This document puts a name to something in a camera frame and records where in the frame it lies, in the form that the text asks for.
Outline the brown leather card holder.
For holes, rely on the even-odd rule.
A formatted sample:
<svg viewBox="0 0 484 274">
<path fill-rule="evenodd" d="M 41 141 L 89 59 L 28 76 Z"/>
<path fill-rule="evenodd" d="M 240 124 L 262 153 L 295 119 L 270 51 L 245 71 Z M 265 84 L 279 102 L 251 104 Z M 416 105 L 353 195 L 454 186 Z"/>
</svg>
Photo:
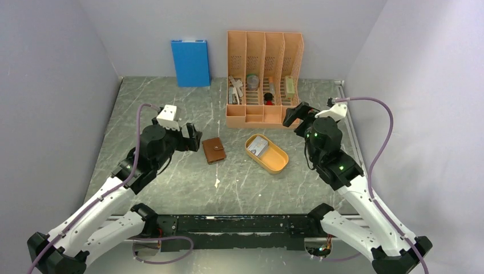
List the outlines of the brown leather card holder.
<svg viewBox="0 0 484 274">
<path fill-rule="evenodd" d="M 219 137 L 202 141 L 202 146 L 208 164 L 214 164 L 226 158 L 224 146 Z"/>
</svg>

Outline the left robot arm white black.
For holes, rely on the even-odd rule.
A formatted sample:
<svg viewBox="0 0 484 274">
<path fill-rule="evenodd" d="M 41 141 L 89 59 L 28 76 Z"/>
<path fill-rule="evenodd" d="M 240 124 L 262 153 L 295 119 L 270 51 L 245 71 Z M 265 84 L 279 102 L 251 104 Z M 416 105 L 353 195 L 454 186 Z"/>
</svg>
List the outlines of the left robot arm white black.
<svg viewBox="0 0 484 274">
<path fill-rule="evenodd" d="M 158 214 L 149 206 L 133 205 L 121 218 L 102 224 L 168 167 L 176 151 L 198 151 L 202 132 L 187 123 L 180 128 L 158 122 L 137 129 L 135 147 L 115 167 L 101 188 L 67 220 L 48 233 L 27 241 L 34 269 L 41 273 L 84 273 L 98 257 L 128 239 L 160 242 Z"/>
</svg>

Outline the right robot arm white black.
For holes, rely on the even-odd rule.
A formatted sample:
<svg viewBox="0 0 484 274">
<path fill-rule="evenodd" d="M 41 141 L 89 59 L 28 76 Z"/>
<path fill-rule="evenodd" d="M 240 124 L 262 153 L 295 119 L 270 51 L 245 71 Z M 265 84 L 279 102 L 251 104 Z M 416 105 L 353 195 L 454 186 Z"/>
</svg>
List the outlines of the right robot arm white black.
<svg viewBox="0 0 484 274">
<path fill-rule="evenodd" d="M 341 99 L 332 100 L 330 108 L 322 111 L 302 102 L 287 109 L 283 119 L 285 127 L 301 121 L 294 132 L 304 138 L 308 167 L 348 201 L 368 226 L 362 228 L 322 204 L 310 213 L 309 232 L 344 241 L 365 256 L 376 273 L 410 273 L 417 265 L 427 272 L 424 257 L 433 246 L 431 241 L 416 236 L 391 212 L 371 187 L 369 173 L 342 150 L 338 122 L 347 113 Z"/>
</svg>

